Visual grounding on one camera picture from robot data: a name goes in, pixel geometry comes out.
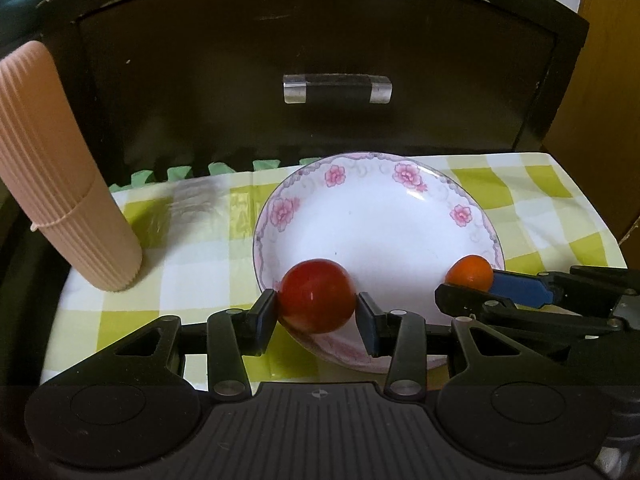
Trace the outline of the dark wooden drawer cabinet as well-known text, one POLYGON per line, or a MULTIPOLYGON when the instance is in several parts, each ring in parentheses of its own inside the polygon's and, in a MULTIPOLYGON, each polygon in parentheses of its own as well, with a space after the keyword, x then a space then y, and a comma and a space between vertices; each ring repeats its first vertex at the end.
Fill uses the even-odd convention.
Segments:
POLYGON ((44 0, 40 40, 108 183, 151 169, 539 148, 587 22, 555 0, 44 0), (382 104, 286 104, 368 74, 382 104))

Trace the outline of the brown cardboard box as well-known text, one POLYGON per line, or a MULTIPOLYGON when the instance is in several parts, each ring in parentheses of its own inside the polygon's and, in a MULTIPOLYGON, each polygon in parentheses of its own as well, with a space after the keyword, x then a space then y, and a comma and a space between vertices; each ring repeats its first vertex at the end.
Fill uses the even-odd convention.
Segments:
POLYGON ((588 36, 544 147, 639 266, 639 0, 582 0, 588 36))

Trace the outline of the pink ribbed cylinder case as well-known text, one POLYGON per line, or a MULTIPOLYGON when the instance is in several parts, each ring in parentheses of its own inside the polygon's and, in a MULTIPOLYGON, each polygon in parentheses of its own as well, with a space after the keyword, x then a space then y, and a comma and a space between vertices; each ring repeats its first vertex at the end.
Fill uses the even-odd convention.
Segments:
POLYGON ((29 41, 1 61, 1 179, 91 285, 130 286, 142 249, 82 136, 51 53, 29 41))

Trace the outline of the green foam mat edge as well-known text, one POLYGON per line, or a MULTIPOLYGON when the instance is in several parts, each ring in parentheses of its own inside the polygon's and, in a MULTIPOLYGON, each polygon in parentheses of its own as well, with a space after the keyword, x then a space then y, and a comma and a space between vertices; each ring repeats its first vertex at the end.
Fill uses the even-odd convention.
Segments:
MULTIPOLYGON (((256 159, 253 162, 253 170, 269 170, 277 169, 281 166, 280 159, 256 159)), ((166 171, 168 182, 177 182, 188 180, 196 177, 219 176, 220 174, 234 174, 235 170, 225 162, 210 162, 205 169, 192 166, 173 166, 166 171)), ((143 169, 135 172, 130 177, 130 182, 125 185, 116 183, 108 188, 112 193, 118 191, 130 190, 130 188, 143 188, 145 185, 157 182, 156 173, 151 169, 143 169)))

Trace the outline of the white floral plate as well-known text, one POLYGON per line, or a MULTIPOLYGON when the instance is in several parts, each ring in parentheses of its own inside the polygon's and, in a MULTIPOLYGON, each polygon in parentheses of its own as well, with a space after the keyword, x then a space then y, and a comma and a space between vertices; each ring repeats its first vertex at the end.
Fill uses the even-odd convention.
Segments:
POLYGON ((468 255, 504 267, 486 212, 457 182, 416 160, 384 153, 334 155, 287 176, 262 206, 253 261, 260 289, 296 263, 331 260, 385 311, 450 318, 434 292, 468 255))

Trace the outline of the green checkered tablecloth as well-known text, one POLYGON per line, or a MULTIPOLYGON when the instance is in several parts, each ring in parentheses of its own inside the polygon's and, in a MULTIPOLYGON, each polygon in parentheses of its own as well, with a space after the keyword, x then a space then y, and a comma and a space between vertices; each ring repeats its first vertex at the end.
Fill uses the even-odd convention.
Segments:
MULTIPOLYGON (((428 156, 488 212, 515 272, 565 271, 574 264, 614 266, 625 260, 617 240, 578 185, 548 154, 428 156)), ((256 218, 288 175, 277 162, 247 172, 213 164, 204 178, 124 188, 115 195, 137 234, 144 261, 137 283, 102 292, 80 274, 64 285, 43 379, 165 314, 203 322, 257 298, 252 263, 256 218)))

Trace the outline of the large red tomato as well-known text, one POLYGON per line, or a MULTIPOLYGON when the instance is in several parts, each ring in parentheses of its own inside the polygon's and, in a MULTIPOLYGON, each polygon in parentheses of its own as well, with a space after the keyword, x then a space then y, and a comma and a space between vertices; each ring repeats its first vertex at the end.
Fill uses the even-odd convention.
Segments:
POLYGON ((339 264, 311 259, 293 266, 277 293, 279 321, 303 334, 326 334, 345 325, 356 309, 352 279, 339 264))

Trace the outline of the small orange tangerine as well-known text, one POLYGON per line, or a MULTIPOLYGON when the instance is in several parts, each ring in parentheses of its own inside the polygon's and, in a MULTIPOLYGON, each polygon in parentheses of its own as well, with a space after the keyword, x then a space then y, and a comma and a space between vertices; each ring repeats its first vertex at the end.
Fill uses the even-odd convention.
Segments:
POLYGON ((488 292, 494 284, 494 269, 485 258, 468 255, 449 269, 445 283, 488 292))

